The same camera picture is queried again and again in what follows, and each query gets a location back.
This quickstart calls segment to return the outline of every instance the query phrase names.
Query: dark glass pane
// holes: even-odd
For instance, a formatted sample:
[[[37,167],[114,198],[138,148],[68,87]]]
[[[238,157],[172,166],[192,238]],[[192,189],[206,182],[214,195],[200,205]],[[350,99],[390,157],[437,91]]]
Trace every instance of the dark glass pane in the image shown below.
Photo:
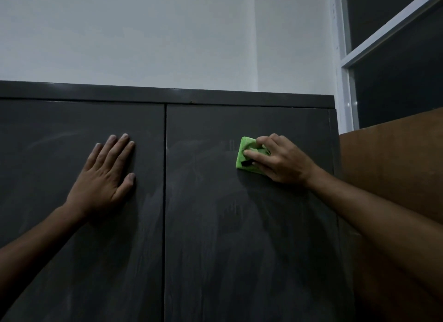
[[[443,1],[353,71],[360,128],[443,106]]]
[[[354,50],[413,0],[347,0]]]

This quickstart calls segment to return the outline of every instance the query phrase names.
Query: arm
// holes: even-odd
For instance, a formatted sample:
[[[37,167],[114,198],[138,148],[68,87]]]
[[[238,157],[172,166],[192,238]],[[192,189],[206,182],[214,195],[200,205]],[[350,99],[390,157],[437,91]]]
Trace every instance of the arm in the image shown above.
[[[260,137],[257,144],[264,144],[271,156],[244,154],[266,175],[313,191],[443,300],[443,225],[335,178],[284,136]]]
[[[0,319],[26,286],[69,238],[94,215],[118,205],[134,183],[134,173],[119,186],[134,142],[111,135],[89,155],[66,202],[43,222],[0,249]]]

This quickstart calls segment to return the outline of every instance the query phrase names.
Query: green cloth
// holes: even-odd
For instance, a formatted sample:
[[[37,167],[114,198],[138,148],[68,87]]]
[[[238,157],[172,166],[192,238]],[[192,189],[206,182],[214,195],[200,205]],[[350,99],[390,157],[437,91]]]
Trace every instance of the green cloth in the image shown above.
[[[243,151],[246,149],[252,150],[254,152],[259,152],[267,156],[271,155],[271,153],[266,149],[265,146],[257,148],[255,139],[242,137],[240,141],[240,149],[238,150],[237,162],[235,164],[235,168],[247,170],[250,171],[251,173],[258,173],[264,175],[264,173],[260,169],[252,165],[253,160],[243,155]]]

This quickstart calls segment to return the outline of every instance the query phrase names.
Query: cleaning cloth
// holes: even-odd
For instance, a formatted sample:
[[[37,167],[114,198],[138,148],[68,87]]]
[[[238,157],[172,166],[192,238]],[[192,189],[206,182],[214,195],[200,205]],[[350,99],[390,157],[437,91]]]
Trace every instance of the cleaning cloth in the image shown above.
[[[259,152],[267,156],[271,155],[271,153],[266,149],[265,146],[257,148],[255,139],[242,137],[240,141],[240,149],[238,150],[237,162],[235,164],[235,168],[247,170],[250,171],[251,173],[258,173],[264,175],[264,173],[260,169],[252,165],[254,160],[250,159],[249,157],[245,157],[243,155],[243,151],[246,149],[252,150],[254,152]]]

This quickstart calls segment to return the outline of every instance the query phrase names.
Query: forearm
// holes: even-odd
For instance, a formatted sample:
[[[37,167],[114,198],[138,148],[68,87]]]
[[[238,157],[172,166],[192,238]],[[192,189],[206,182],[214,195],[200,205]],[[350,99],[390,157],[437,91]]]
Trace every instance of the forearm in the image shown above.
[[[443,300],[443,225],[323,170],[306,186]]]
[[[78,211],[62,206],[0,249],[0,319],[83,222]]]

